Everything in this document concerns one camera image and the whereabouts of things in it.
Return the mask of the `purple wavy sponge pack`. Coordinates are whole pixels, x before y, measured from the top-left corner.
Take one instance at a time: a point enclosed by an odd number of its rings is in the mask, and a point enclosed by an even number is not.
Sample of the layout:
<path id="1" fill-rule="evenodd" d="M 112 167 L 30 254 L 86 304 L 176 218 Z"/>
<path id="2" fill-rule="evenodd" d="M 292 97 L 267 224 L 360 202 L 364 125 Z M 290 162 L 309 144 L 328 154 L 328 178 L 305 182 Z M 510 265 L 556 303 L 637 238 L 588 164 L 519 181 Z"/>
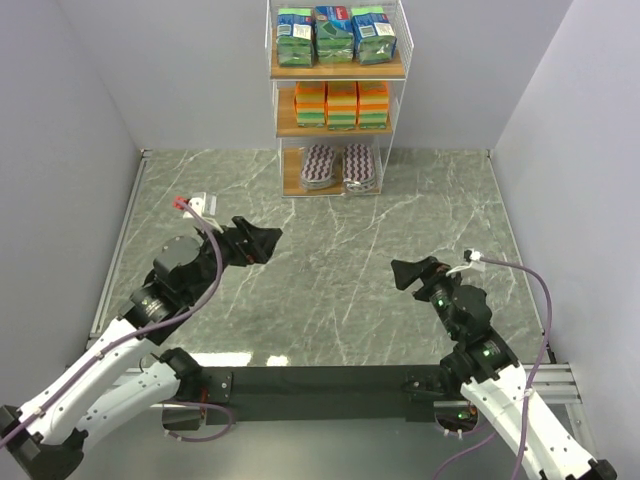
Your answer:
<path id="1" fill-rule="evenodd" d="M 342 183 L 345 194 L 370 193 L 376 188 L 375 156 L 370 145 L 351 143 L 344 147 Z"/>
<path id="2" fill-rule="evenodd" d="M 321 190 L 335 184 L 336 153 L 329 145 L 314 144 L 303 153 L 300 186 L 304 190 Z"/>

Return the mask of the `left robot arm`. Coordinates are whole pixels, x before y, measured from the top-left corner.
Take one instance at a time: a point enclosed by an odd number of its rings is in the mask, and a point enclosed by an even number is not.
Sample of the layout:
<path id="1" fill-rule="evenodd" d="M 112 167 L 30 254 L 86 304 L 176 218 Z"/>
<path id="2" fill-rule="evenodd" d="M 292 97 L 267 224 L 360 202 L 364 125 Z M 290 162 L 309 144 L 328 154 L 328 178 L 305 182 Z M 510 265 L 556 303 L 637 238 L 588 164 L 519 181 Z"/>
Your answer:
<path id="1" fill-rule="evenodd" d="M 127 368 L 160 346 L 216 292 L 229 266 L 266 264 L 283 232 L 242 216 L 232 226 L 200 221 L 197 236 L 168 240 L 143 285 L 98 340 L 60 377 L 19 407 L 1 409 L 1 446 L 31 479 L 65 479 L 86 451 L 138 411 L 174 397 L 183 370 L 160 361 L 126 385 Z"/>

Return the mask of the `blue green sponge pack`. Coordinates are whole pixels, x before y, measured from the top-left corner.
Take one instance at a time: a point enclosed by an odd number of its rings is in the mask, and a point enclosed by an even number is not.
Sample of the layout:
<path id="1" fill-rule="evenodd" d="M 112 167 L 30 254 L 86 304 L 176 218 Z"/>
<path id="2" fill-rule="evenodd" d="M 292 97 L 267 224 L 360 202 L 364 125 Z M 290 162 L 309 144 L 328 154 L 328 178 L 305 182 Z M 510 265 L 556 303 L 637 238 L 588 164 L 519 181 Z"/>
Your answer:
<path id="1" fill-rule="evenodd" d="M 281 67 L 312 67 L 315 60 L 311 8 L 284 7 L 276 25 L 277 62 Z"/>
<path id="2" fill-rule="evenodd" d="M 318 62 L 349 63 L 353 60 L 355 34 L 345 6 L 315 6 L 314 31 Z"/>
<path id="3" fill-rule="evenodd" d="M 352 8 L 351 22 L 355 57 L 361 65 L 392 61 L 397 37 L 382 6 Z"/>

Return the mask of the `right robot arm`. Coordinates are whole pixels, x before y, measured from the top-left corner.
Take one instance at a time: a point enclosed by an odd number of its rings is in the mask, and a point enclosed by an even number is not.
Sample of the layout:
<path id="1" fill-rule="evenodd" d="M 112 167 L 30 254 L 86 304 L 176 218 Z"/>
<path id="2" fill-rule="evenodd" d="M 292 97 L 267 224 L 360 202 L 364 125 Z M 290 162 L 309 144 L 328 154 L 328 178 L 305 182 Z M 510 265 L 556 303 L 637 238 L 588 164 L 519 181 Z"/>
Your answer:
<path id="1" fill-rule="evenodd" d="M 435 397 L 460 395 L 486 418 L 516 456 L 513 472 L 530 479 L 614 479 L 617 473 L 597 459 L 563 427 L 533 381 L 536 367 L 525 368 L 492 327 L 486 292 L 463 282 L 470 271 L 481 272 L 490 259 L 476 250 L 464 264 L 451 267 L 433 256 L 417 262 L 394 260 L 397 289 L 414 282 L 417 301 L 430 304 L 454 343 L 440 362 L 440 373 L 426 383 L 413 380 L 409 391 Z"/>

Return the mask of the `orange sponge pack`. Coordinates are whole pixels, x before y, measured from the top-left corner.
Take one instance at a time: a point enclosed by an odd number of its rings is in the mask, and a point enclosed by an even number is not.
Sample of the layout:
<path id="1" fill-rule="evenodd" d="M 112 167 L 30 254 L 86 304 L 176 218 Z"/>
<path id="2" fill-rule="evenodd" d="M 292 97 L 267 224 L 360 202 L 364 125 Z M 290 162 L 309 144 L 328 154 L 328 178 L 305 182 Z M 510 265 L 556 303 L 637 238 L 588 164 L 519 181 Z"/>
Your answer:
<path id="1" fill-rule="evenodd" d="M 351 130 L 357 122 L 357 83 L 330 81 L 325 102 L 326 124 L 330 130 Z"/>
<path id="2" fill-rule="evenodd" d="M 294 91 L 294 110 L 299 127 L 325 126 L 326 83 L 300 81 Z"/>
<path id="3" fill-rule="evenodd" d="M 357 95 L 357 126 L 362 129 L 384 129 L 390 108 L 388 82 L 359 81 Z"/>

